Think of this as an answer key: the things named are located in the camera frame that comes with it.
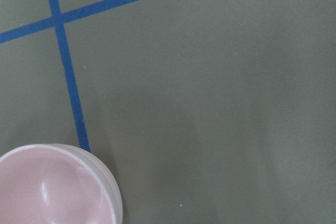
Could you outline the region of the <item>pink bowl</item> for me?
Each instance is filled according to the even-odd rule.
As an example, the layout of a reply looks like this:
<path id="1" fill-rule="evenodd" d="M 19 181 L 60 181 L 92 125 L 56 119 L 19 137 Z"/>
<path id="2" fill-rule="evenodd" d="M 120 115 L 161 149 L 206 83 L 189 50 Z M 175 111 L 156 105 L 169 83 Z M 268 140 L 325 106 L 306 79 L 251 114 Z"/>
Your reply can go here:
<path id="1" fill-rule="evenodd" d="M 34 144 L 1 157 L 1 223 L 122 223 L 112 172 L 71 145 Z"/>

